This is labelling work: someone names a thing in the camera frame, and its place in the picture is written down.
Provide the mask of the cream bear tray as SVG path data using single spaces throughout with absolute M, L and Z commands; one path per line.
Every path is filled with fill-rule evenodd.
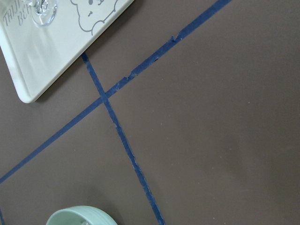
M 130 4 L 58 0 L 51 24 L 38 27 L 22 0 L 1 1 L 0 46 L 19 99 L 36 101 Z

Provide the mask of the clear wine glass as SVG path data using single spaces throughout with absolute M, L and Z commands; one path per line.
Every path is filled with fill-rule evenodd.
M 31 9 L 31 17 L 38 27 L 51 24 L 58 7 L 57 0 L 22 0 Z

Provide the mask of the mint green bowl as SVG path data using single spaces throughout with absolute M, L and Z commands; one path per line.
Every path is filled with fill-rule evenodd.
M 106 212 L 91 206 L 74 206 L 53 213 L 47 225 L 117 225 Z

